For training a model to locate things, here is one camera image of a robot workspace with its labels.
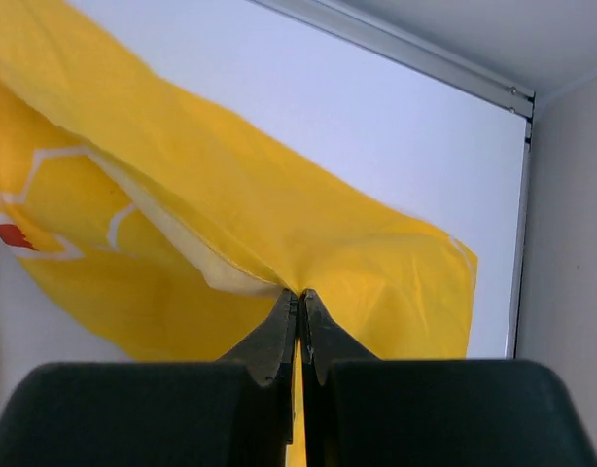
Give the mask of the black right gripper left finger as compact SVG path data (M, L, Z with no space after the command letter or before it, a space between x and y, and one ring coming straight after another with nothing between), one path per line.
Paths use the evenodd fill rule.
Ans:
M298 299L220 359L50 363L0 416L0 466L282 466L293 440Z

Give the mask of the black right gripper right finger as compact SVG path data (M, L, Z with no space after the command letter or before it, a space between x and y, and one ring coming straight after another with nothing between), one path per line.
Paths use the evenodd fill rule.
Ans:
M382 360L299 301L311 466L596 466L570 394L524 360Z

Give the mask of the yellow printed pillowcase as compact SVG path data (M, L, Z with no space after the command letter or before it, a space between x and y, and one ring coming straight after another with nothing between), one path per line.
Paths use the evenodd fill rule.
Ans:
M477 259L232 111L163 80L63 1L0 1L0 238L131 363L213 362L297 296L382 360L466 354Z

